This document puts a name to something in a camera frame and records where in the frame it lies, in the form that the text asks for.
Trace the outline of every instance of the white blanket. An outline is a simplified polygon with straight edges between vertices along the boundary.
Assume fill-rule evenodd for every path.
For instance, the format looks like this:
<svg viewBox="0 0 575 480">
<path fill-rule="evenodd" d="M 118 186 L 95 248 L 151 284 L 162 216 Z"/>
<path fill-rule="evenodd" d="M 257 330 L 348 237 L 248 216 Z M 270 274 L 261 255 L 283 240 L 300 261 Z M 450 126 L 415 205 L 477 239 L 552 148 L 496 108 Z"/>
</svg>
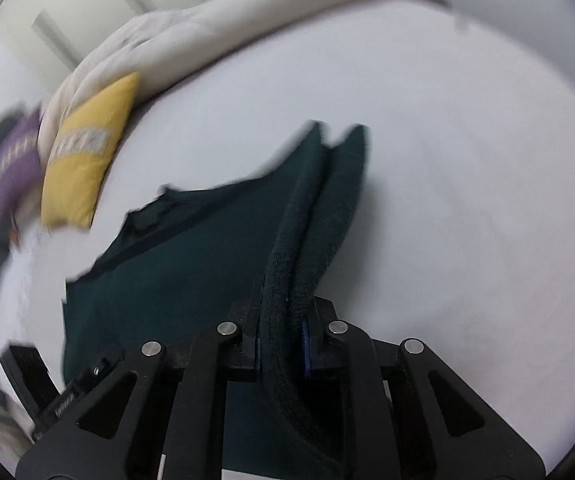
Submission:
<svg viewBox="0 0 575 480">
<path fill-rule="evenodd" d="M 47 163 L 61 121 L 124 75 L 141 73 L 139 104 L 255 38 L 352 1 L 210 0 L 134 18 L 92 51 L 56 91 L 40 127 L 41 160 Z"/>
</svg>

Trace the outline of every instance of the purple pillow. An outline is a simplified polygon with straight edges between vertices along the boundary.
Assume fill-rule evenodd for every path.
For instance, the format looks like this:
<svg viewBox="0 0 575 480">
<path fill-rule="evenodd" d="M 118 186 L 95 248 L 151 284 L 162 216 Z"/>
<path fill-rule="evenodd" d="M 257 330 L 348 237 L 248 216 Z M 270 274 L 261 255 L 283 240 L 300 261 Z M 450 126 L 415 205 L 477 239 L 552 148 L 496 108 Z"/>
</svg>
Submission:
<svg viewBox="0 0 575 480">
<path fill-rule="evenodd" d="M 44 170 L 37 150 L 39 108 L 34 110 L 10 132 L 0 144 L 0 229 L 17 204 L 41 183 Z"/>
</svg>

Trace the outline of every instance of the triangular cutout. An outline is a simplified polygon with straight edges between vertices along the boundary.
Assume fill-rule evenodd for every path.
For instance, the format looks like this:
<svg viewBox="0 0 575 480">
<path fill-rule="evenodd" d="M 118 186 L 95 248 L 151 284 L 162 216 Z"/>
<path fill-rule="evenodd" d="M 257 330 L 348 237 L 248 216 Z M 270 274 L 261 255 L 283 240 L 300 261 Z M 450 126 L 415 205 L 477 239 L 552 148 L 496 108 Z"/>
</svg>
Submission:
<svg viewBox="0 0 575 480">
<path fill-rule="evenodd" d="M 79 428 L 103 438 L 113 438 L 119 429 L 135 384 L 136 374 L 123 376 L 113 389 L 79 419 Z"/>
<path fill-rule="evenodd" d="M 430 372 L 428 377 L 451 436 L 462 436 L 483 427 L 483 417 L 438 372 Z"/>
</svg>

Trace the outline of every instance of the yellow pillow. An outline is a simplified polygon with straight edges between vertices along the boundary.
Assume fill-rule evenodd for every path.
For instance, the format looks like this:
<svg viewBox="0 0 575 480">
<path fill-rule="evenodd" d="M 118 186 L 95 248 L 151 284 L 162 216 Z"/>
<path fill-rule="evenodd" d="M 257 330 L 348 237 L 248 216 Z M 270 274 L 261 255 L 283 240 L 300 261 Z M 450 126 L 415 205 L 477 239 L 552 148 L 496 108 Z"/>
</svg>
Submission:
<svg viewBox="0 0 575 480">
<path fill-rule="evenodd" d="M 41 222 L 90 228 L 103 176 L 112 161 L 141 80 L 119 79 L 78 107 L 58 130 L 46 169 Z"/>
</svg>

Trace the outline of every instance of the white bed sheet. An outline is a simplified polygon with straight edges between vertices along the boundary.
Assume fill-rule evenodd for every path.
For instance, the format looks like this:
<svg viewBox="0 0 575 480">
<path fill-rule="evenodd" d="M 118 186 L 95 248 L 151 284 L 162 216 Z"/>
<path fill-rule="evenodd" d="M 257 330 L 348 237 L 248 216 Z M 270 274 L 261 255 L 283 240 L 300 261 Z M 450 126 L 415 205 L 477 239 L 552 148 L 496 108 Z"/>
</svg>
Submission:
<svg viewBox="0 0 575 480">
<path fill-rule="evenodd" d="M 37 247 L 29 339 L 60 378 L 64 280 L 163 184 L 259 173 L 310 119 L 371 129 L 355 222 L 318 294 L 423 339 L 544 458 L 575 441 L 575 89 L 438 7 L 371 0 L 220 61 L 132 121 L 89 233 Z"/>
</svg>

